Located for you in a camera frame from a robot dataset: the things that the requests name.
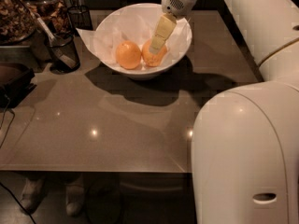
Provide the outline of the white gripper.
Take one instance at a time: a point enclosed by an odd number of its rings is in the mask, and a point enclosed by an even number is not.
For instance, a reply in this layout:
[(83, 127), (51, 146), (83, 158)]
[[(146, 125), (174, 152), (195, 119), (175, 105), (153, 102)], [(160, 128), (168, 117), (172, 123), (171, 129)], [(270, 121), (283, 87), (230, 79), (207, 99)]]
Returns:
[(162, 0), (162, 11), (164, 14), (158, 20), (149, 51), (158, 54), (165, 45), (166, 40), (177, 26), (177, 18), (185, 17), (194, 7), (197, 0)]

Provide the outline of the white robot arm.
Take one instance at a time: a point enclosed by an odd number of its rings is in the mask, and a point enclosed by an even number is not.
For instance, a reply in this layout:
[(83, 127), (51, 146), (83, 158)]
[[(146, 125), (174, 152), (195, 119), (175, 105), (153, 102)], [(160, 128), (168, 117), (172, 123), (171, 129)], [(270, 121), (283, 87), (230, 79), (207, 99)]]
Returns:
[(224, 0), (262, 82), (211, 98), (192, 133), (197, 224), (299, 224), (299, 10)]

